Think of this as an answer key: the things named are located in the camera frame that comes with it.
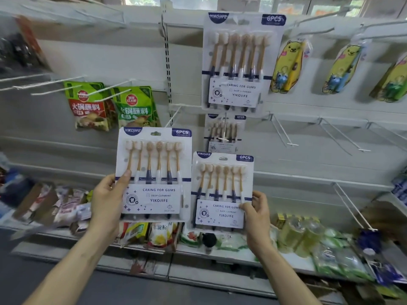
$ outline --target black cap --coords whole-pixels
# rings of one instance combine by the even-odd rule
[[[215,234],[213,233],[204,233],[202,235],[202,243],[206,246],[206,247],[213,247],[216,245],[217,239]]]

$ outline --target hand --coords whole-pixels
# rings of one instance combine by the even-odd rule
[[[239,205],[246,213],[247,245],[256,257],[272,245],[270,239],[270,211],[264,193],[254,190],[252,203]]]
[[[115,175],[105,176],[93,190],[91,210],[92,217],[89,224],[90,231],[102,234],[110,244],[119,231],[119,220],[122,213],[122,196],[129,184],[131,171],[126,170],[122,177],[114,184]]]

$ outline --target forearm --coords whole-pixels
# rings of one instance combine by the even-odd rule
[[[262,249],[259,260],[281,305],[321,305],[272,245]]]
[[[24,305],[76,304],[110,241],[99,232],[89,230],[48,273]]]

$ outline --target floor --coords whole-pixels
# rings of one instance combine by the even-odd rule
[[[18,242],[0,230],[0,303],[21,304],[53,265],[11,256]],[[275,300],[95,271],[78,304],[279,305]]]

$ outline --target left hand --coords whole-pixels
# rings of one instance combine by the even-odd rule
[[[122,196],[131,177],[127,170],[115,184],[115,175],[105,176],[93,190],[89,229],[101,233],[113,242],[119,232],[119,220],[122,213]]]

